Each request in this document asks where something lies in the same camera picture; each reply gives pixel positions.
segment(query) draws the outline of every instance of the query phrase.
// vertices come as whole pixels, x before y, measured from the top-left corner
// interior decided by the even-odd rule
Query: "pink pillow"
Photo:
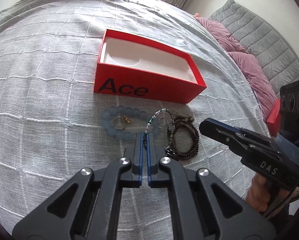
[[[255,91],[262,108],[263,120],[266,122],[274,107],[276,95],[262,67],[252,54],[241,52],[229,52],[228,54],[235,61],[249,85]]]
[[[207,29],[227,51],[239,51],[248,53],[247,50],[231,35],[231,33],[220,23],[206,18],[196,17],[196,20]]]

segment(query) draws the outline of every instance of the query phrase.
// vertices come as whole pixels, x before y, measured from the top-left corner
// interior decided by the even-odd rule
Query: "blue beaded bracelet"
[[[132,134],[131,132],[127,132],[124,130],[116,129],[110,122],[111,116],[117,116],[117,114],[132,116],[140,118],[147,123],[152,118],[152,114],[147,114],[145,111],[140,111],[138,108],[131,109],[130,107],[125,106],[111,106],[109,110],[105,110],[102,112],[102,126],[106,129],[106,132],[110,136],[115,136],[118,140],[136,140],[136,134]],[[160,125],[158,120],[153,120],[151,122],[153,127],[153,135],[157,136],[161,133],[161,129],[158,127]]]

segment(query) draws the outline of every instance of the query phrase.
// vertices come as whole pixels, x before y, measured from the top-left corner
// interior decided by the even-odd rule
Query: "red box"
[[[277,99],[275,105],[267,118],[266,124],[269,129],[269,133],[271,136],[276,137],[279,131],[279,126],[281,125],[281,114],[279,113],[279,109],[281,107],[281,100]]]
[[[128,50],[126,44],[136,48],[135,53]],[[150,70],[153,68],[159,72],[171,72],[174,76],[181,78],[184,76],[188,80],[136,69],[135,66],[150,68]],[[105,31],[97,61],[94,93],[185,104],[205,88],[206,84],[189,54],[134,34],[109,29]]]

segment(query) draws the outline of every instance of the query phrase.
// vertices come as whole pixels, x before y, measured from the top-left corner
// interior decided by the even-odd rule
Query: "ring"
[[[117,128],[116,126],[119,126],[119,120],[120,119],[122,120],[121,121],[121,126],[122,127]],[[125,129],[125,127],[126,127],[126,121],[125,121],[125,119],[123,119],[123,118],[117,118],[117,119],[115,119],[115,121],[114,121],[114,127],[115,127],[116,130],[123,130],[123,129]]]

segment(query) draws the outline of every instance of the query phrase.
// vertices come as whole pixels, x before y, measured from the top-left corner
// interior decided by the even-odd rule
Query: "triangular cutout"
[[[62,195],[60,195],[52,204],[47,207],[47,211],[55,216],[58,216],[59,218],[64,218],[77,189],[78,184],[76,183],[70,186]]]
[[[217,184],[212,184],[211,188],[225,218],[229,219],[243,211],[243,208]]]

